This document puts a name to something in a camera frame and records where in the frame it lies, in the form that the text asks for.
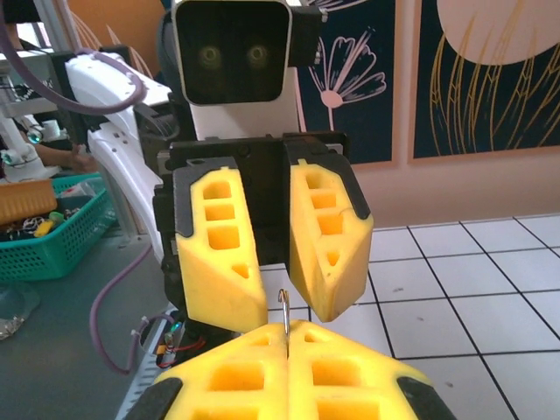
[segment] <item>yellow foam pad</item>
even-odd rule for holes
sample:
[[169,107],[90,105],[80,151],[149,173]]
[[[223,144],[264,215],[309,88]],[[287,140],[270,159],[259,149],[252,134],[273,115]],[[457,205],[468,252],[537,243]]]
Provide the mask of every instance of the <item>yellow foam pad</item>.
[[340,175],[304,160],[290,169],[290,280],[322,322],[363,295],[374,228],[357,217]]
[[176,235],[189,318],[240,333],[266,324],[266,294],[239,170],[209,172],[192,184],[191,200],[194,234]]
[[262,326],[170,369],[181,390],[165,420],[415,420],[396,383],[420,372],[307,321]]

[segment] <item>metal hook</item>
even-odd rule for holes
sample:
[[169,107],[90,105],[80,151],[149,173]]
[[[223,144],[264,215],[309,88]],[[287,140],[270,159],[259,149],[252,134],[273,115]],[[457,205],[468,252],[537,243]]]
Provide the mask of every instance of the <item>metal hook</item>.
[[287,290],[280,289],[278,302],[282,304],[283,329],[286,334],[286,357],[290,357],[290,295]]

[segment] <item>person's hand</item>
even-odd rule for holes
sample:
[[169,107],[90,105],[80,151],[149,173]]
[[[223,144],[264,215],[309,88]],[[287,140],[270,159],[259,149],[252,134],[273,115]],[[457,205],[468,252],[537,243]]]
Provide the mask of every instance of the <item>person's hand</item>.
[[97,172],[97,163],[91,155],[81,155],[80,146],[72,145],[70,155],[70,168],[76,173],[92,173]]

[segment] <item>robot face screen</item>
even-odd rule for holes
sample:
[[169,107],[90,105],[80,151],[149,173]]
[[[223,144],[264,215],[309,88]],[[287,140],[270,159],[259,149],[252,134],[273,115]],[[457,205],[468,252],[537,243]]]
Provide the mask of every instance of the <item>robot face screen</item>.
[[269,102],[282,93],[291,28],[284,3],[185,1],[173,23],[190,103]]

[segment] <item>white tile floor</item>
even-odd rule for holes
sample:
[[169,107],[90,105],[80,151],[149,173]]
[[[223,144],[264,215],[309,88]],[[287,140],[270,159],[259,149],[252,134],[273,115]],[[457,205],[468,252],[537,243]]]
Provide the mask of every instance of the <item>white tile floor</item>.
[[[560,418],[560,215],[375,231],[369,272],[326,328],[424,371],[458,420]],[[284,270],[262,275],[271,322],[282,287],[318,322]]]

